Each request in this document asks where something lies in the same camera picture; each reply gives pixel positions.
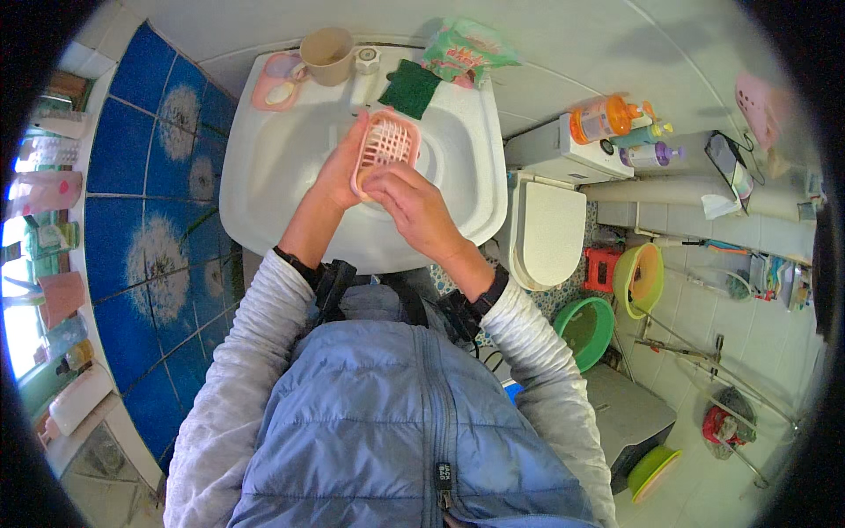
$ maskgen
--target zipper pull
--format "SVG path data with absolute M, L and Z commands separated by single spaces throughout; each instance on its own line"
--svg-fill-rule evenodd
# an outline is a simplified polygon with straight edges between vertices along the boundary
M 438 462 L 434 467 L 434 485 L 437 488 L 437 505 L 443 511 L 452 507 L 452 464 Z

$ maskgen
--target person's left hand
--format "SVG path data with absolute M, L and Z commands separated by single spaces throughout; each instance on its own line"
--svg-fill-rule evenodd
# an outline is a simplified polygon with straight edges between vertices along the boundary
M 331 200 L 341 211 L 361 203 L 361 199 L 352 191 L 351 181 L 357 168 L 358 151 L 367 132 L 368 119 L 367 112 L 361 110 L 355 124 L 325 161 L 319 170 L 317 181 L 309 190 L 310 193 L 315 192 Z

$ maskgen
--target blue puffer vest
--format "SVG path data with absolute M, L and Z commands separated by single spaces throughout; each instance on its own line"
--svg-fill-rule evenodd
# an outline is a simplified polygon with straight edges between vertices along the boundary
M 273 388 L 232 526 L 594 526 L 478 360 L 422 326 L 323 324 Z

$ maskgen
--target red plastic stool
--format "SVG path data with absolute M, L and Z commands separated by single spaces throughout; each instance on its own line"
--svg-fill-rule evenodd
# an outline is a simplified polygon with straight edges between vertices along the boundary
M 616 268 L 616 261 L 621 256 L 622 252 L 615 249 L 585 249 L 586 280 L 583 284 L 584 289 L 613 293 L 613 269 Z

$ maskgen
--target toilet lid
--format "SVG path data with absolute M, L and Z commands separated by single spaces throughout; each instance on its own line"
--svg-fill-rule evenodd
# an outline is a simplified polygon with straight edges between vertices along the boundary
M 518 254 L 525 272 L 547 286 L 569 279 L 584 245 L 586 196 L 527 182 L 521 216 Z

